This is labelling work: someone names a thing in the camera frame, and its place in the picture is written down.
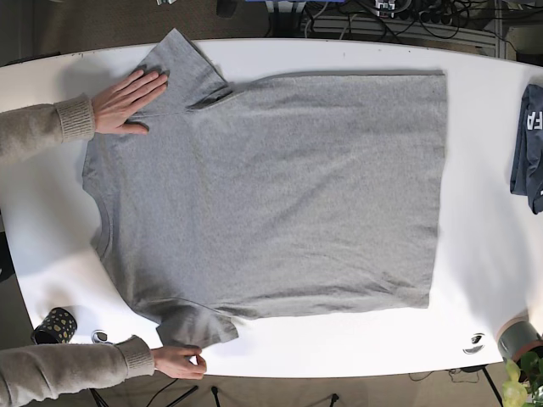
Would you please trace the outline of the beige sleeve forearm lower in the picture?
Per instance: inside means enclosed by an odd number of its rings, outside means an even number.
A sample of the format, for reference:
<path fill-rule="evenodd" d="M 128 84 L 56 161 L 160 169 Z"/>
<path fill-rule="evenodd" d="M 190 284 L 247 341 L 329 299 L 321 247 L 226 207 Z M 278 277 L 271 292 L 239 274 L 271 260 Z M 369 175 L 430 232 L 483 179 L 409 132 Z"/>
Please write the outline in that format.
<path fill-rule="evenodd" d="M 62 343 L 5 349 L 1 352 L 1 405 L 24 406 L 153 374 L 151 351 L 136 336 L 118 344 Z"/>

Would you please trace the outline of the beige sleeve forearm upper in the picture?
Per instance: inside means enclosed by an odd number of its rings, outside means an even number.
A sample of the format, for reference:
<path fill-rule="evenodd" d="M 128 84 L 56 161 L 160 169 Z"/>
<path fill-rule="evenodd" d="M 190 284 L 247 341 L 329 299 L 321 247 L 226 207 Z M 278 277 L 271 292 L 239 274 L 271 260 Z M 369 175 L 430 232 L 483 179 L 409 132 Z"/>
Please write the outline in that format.
<path fill-rule="evenodd" d="M 94 133 L 92 102 L 85 94 L 2 112 L 1 163 L 20 162 L 65 142 L 89 140 Z"/>

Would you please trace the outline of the person's second hand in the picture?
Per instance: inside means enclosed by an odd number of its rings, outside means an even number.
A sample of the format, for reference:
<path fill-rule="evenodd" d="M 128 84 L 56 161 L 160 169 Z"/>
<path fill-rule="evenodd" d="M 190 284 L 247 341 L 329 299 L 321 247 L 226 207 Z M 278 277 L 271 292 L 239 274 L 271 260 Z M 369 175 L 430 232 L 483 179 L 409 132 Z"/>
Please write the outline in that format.
<path fill-rule="evenodd" d="M 164 346 L 151 350 L 155 370 L 172 379 L 201 380 L 207 372 L 207 363 L 198 347 Z"/>

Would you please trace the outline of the person's hand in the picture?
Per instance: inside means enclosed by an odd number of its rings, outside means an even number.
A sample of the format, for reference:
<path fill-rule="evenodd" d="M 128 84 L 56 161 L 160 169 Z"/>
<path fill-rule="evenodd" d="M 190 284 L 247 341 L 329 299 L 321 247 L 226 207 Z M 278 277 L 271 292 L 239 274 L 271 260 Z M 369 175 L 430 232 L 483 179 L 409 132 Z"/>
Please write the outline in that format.
<path fill-rule="evenodd" d="M 168 75 L 143 70 L 131 73 L 127 78 L 100 92 L 92 98 L 95 131 L 99 134 L 147 134 L 145 125 L 129 119 L 163 94 Z"/>

